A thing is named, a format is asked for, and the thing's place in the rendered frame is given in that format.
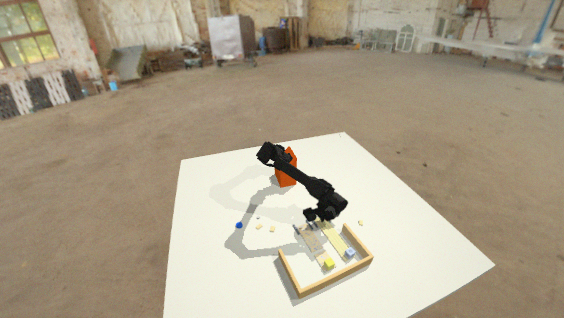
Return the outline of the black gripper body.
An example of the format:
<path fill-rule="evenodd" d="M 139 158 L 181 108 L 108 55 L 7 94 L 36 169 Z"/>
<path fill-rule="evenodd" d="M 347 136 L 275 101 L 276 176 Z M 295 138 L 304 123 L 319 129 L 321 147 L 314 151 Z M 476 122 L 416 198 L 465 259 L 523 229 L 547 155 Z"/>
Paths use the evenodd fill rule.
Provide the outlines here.
<path fill-rule="evenodd" d="M 318 201 L 318 203 L 316 205 L 318 207 L 314 208 L 314 209 L 312 207 L 308 207 L 308 208 L 303 209 L 303 214 L 309 222 L 316 219 L 316 214 L 318 215 L 318 217 L 323 216 L 323 214 L 319 212 L 319 208 L 321 207 L 321 205 L 326 206 L 326 205 L 329 205 L 329 203 L 326 201 L 323 204 L 321 201 Z"/>

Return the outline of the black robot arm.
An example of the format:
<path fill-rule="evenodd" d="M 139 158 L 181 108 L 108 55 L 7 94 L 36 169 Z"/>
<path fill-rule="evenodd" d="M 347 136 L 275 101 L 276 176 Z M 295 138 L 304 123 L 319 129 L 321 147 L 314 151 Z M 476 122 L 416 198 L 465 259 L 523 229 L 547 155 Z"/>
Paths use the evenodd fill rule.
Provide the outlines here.
<path fill-rule="evenodd" d="M 329 205 L 319 208 L 319 212 L 323 214 L 325 221 L 335 220 L 341 212 L 344 211 L 348 204 L 348 200 L 341 196 L 339 193 L 334 192 L 334 188 L 325 179 L 318 179 L 315 176 L 308 176 L 292 164 L 290 161 L 293 159 L 290 153 L 285 153 L 285 148 L 278 144 L 272 144 L 269 141 L 264 142 L 258 153 L 257 159 L 266 166 L 274 167 L 281 170 L 302 185 L 305 186 L 309 194 L 323 204 L 327 201 Z M 274 161 L 269 164 L 269 160 Z"/>

